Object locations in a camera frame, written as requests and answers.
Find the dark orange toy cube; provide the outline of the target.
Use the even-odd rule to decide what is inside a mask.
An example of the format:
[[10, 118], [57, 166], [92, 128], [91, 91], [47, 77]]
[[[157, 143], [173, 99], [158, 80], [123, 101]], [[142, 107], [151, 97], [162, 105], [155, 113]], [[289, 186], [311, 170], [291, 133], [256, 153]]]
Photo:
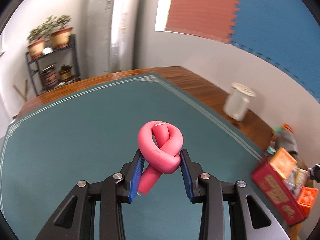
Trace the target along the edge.
[[304, 186], [302, 187], [300, 195], [297, 199], [297, 203], [299, 205], [311, 208], [314, 205], [314, 202], [317, 198], [317, 194], [318, 189]]

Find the black and grey glove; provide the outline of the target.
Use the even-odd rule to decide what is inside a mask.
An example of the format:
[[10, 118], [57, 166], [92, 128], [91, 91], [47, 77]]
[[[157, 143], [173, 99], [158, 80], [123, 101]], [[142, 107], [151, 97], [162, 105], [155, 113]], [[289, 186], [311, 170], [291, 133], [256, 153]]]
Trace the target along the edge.
[[283, 148], [291, 155], [298, 155], [298, 145], [295, 136], [290, 130], [287, 129], [282, 130], [277, 134], [274, 148], [276, 150], [278, 150], [279, 148]]

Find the red tin box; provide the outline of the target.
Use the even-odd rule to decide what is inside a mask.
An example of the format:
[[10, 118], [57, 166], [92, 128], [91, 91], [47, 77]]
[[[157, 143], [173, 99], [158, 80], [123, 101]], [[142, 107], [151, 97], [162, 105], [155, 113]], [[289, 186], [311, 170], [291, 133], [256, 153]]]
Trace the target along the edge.
[[260, 161], [251, 174], [252, 180], [274, 205], [289, 226], [308, 218], [280, 175], [266, 161]]

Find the red foam wall mat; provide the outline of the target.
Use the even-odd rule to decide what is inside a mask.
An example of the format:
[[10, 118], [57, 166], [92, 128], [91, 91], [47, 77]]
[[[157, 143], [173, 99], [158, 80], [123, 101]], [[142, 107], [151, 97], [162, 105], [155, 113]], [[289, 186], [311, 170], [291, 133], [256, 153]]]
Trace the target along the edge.
[[166, 31], [230, 43], [240, 0], [171, 0]]

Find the small yellow lower pot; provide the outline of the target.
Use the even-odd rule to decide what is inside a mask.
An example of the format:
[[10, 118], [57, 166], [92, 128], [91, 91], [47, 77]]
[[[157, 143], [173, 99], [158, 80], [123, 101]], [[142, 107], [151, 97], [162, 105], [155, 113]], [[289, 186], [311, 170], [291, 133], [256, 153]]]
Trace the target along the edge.
[[59, 70], [59, 77], [61, 82], [67, 82], [72, 79], [72, 66], [63, 65]]

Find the teal binder clip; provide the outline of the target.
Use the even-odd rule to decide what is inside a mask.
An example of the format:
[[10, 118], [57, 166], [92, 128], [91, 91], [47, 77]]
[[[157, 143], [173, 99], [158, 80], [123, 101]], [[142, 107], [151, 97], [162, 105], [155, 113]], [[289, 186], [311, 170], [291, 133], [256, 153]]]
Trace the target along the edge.
[[268, 146], [266, 152], [270, 155], [274, 155], [276, 153], [276, 150], [272, 146]]

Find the potted plant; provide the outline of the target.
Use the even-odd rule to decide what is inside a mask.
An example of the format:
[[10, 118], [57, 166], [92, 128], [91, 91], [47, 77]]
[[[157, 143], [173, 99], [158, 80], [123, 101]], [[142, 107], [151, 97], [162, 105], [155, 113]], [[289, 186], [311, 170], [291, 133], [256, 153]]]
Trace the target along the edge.
[[71, 19], [70, 15], [62, 15], [60, 17], [50, 16], [47, 18], [47, 33], [54, 50], [68, 46], [73, 30], [69, 26]]
[[27, 40], [29, 43], [28, 52], [32, 60], [42, 56], [42, 51], [44, 50], [46, 41], [49, 40], [49, 37], [50, 30], [48, 23], [43, 23], [30, 31]]

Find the right potted plant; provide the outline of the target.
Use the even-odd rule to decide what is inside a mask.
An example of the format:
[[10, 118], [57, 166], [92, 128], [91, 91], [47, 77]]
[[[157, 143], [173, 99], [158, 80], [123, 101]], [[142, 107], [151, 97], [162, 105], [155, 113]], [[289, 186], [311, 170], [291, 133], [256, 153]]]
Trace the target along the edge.
[[69, 26], [71, 19], [70, 15], [62, 15], [60, 17], [50, 16], [47, 18], [47, 33], [54, 50], [68, 46], [73, 30]]

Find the left potted plant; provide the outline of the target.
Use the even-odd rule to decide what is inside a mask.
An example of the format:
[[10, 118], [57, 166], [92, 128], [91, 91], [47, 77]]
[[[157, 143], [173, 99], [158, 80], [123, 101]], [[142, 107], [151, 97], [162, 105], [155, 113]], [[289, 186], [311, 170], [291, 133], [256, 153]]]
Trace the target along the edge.
[[44, 50], [46, 41], [49, 40], [49, 37], [50, 30], [48, 23], [43, 23], [30, 31], [27, 40], [29, 43], [28, 52], [32, 60], [42, 56], [42, 51]]

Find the teal orange toy bus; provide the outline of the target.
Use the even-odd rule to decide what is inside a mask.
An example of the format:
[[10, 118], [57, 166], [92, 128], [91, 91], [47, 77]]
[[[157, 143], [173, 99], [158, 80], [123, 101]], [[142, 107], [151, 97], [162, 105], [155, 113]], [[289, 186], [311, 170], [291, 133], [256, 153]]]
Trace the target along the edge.
[[281, 131], [284, 131], [284, 130], [288, 130], [291, 133], [294, 133], [293, 129], [288, 124], [282, 124], [281, 126], [276, 127], [275, 129], [273, 129], [273, 134], [278, 134], [278, 133], [280, 133]]

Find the light orange toy cube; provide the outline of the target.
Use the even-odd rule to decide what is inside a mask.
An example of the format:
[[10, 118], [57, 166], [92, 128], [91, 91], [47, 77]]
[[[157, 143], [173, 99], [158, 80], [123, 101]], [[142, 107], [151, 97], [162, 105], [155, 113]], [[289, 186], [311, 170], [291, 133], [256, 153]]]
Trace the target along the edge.
[[282, 180], [286, 180], [297, 165], [297, 161], [287, 150], [280, 147], [270, 159], [269, 164]]

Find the small white shelf ornament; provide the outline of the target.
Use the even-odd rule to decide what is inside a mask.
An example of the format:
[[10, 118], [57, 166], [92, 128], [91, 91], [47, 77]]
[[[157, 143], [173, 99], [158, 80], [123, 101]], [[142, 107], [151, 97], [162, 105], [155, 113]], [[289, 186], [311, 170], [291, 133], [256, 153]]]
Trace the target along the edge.
[[51, 54], [52, 52], [53, 52], [53, 49], [51, 47], [46, 47], [43, 49], [42, 55], [48, 55], [48, 54]]

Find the green table mat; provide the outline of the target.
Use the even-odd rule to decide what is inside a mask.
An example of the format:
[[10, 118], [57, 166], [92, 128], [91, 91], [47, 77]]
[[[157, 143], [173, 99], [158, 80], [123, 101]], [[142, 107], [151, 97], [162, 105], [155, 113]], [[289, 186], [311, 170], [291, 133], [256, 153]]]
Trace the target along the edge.
[[157, 75], [107, 82], [12, 123], [1, 149], [1, 211], [19, 239], [35, 239], [80, 180], [103, 181], [132, 160], [140, 128], [175, 125], [192, 161], [219, 180], [251, 173], [262, 151], [216, 112]]

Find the small pink foam knot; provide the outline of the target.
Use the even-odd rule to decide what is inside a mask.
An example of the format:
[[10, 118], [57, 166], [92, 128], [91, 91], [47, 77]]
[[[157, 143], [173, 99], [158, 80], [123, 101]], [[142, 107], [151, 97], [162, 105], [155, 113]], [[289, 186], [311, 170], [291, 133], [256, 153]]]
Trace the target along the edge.
[[178, 169], [183, 135], [170, 123], [150, 121], [140, 129], [137, 142], [144, 159], [149, 163], [142, 173], [138, 191], [148, 194], [161, 175], [172, 174]]

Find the white standing air conditioner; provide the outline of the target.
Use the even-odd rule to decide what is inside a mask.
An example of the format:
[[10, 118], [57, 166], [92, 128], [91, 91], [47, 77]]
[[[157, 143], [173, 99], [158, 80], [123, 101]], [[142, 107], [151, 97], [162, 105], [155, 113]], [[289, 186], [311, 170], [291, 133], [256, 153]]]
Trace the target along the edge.
[[88, 0], [86, 73], [131, 70], [139, 0]]

